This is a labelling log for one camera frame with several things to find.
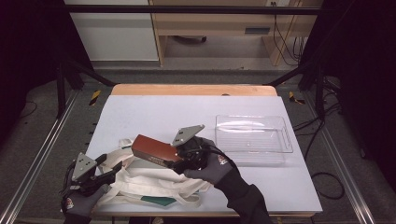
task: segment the wooden desk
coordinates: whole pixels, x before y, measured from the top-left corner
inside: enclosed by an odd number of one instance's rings
[[[277,96],[271,86],[119,84],[111,95],[261,95]]]
[[[215,139],[216,115],[280,116],[284,118],[293,147],[285,163],[268,167],[239,167],[249,184],[263,193],[271,216],[311,217],[321,212],[315,188],[276,90],[248,85],[145,85],[120,84],[107,99],[93,134],[87,155],[97,158],[114,150],[119,139],[138,134],[170,142],[174,130],[196,124],[205,128],[199,136]],[[201,194],[197,208],[174,203],[166,207],[152,204],[108,204],[99,206],[101,216],[233,217],[227,199],[218,189]]]
[[[270,0],[149,0],[153,6],[245,6],[265,7]],[[320,7],[322,0],[289,0],[283,1],[280,7]],[[274,29],[274,15],[227,15],[227,14],[151,14],[154,34],[157,42],[160,64],[166,51],[166,41],[169,35],[259,35],[265,44],[273,65],[279,65],[281,53],[286,46],[285,40],[290,36],[308,37],[317,16],[308,15],[278,15]]]

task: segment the transparent plastic container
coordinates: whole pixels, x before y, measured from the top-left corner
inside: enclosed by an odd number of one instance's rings
[[[216,145],[237,165],[285,162],[293,152],[282,117],[216,116]]]

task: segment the brown box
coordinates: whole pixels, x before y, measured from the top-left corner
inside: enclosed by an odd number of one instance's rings
[[[181,160],[181,158],[176,155],[177,150],[175,147],[171,147],[170,144],[160,142],[141,134],[134,140],[132,152],[138,158],[151,161],[164,167],[168,167],[166,161],[176,162]]]

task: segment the white cloth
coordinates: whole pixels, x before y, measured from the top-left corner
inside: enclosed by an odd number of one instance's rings
[[[118,162],[122,168],[116,174],[111,190],[98,202],[98,205],[112,203],[138,203],[143,196],[169,197],[183,205],[198,207],[201,204],[196,192],[205,192],[212,185],[201,179],[191,179],[178,175],[170,169],[129,168],[135,157],[130,147],[132,141],[120,140],[119,149],[107,154],[102,163],[103,172],[108,172]]]

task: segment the gray glove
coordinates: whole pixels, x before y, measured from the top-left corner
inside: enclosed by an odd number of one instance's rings
[[[213,141],[202,138],[206,145],[214,146]],[[216,185],[228,172],[233,169],[231,164],[222,156],[211,153],[207,159],[207,166],[202,170],[185,170],[184,175],[188,178],[203,179]]]
[[[71,179],[73,170],[71,170],[68,180],[67,180],[67,187],[70,188]],[[79,215],[83,217],[90,217],[93,208],[95,207],[96,203],[99,199],[106,194],[110,189],[110,186],[107,184],[102,185],[93,195],[89,197],[85,197],[84,195],[80,194],[78,191],[72,192],[66,200],[66,213]]]

